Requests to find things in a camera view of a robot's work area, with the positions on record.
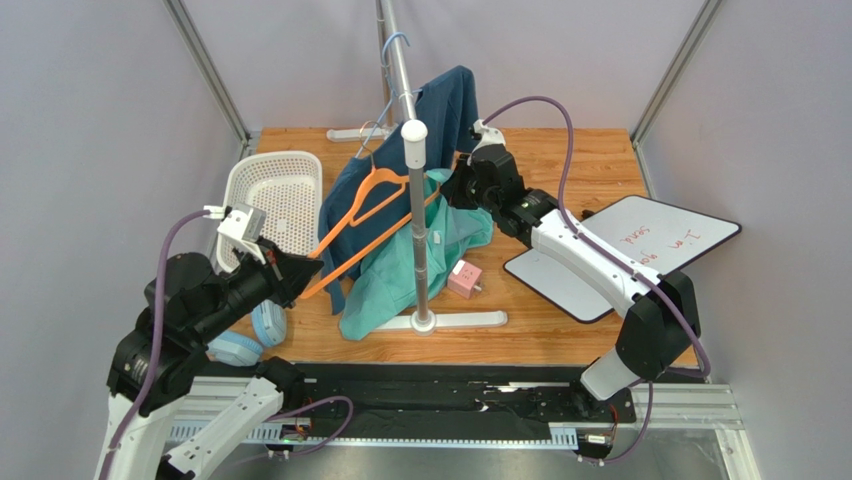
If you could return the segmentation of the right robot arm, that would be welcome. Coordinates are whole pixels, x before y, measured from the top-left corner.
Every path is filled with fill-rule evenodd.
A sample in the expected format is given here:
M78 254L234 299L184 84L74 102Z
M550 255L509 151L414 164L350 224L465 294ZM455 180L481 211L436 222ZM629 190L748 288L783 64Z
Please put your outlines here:
M488 212L504 235L568 268L622 317L613 349L580 376L591 396L603 401L656 380L688 347L699 360L692 376L709 374L691 279L662 276L583 228L557 198L525 186L504 145L460 155L441 193L452 207Z

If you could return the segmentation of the teal t shirt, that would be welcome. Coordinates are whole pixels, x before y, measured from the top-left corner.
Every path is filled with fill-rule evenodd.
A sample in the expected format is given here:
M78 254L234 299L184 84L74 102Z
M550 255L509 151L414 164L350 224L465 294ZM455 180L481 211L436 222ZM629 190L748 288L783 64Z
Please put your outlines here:
M491 242L494 226L488 212L452 207L441 195L425 206L425 225L427 297L433 299L467 250ZM361 261L339 330L352 341L375 330L411 331L415 314L404 311L417 305L412 226L406 224Z

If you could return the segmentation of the orange plastic hanger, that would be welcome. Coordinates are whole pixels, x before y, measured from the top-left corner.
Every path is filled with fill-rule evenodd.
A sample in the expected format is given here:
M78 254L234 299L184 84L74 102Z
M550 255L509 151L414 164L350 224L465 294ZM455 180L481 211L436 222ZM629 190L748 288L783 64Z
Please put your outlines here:
M426 125L420 120L408 120L401 127L401 136L404 141L404 156L406 164L410 161L416 166L425 165L426 146L425 141L428 135ZM362 213L362 206L367 200L371 191L381 184L394 184L398 189L389 197L382 200L369 211ZM383 208L392 203L395 199L402 196L407 189L411 193L414 192L416 186L423 187L422 180L414 180L411 175L402 176L388 168L376 168L375 162L371 161L371 170L365 179L360 183L352 202L351 207L342 217L342 219L331 229L331 231L320 241L318 247L309 254L310 258L318 259L346 227L357 227L364 223L373 215L379 213ZM412 219L412 213L403 216L395 224L393 224L384 233L378 235L374 240L367 244L363 249L354 254L351 258L340 264L330 273L325 275L315 284L309 286L300 296L299 299L308 299L324 289L333 280L339 279L349 268L361 261L368 253L376 249L381 243L391 237L408 221Z

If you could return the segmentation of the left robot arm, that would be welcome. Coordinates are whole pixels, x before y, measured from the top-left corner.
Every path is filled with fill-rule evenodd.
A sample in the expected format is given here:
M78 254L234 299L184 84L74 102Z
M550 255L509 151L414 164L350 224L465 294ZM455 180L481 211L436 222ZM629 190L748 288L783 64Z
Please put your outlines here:
M200 253L163 254L145 288L147 307L117 345L107 377L108 427L98 479L200 479L209 475L256 425L297 400L303 374L282 359L262 362L255 402L242 400L211 424L229 432L190 440L188 453L163 448L177 410L207 367L208 347L255 307L289 308L323 263L281 251L268 240L261 255L238 256L217 273Z

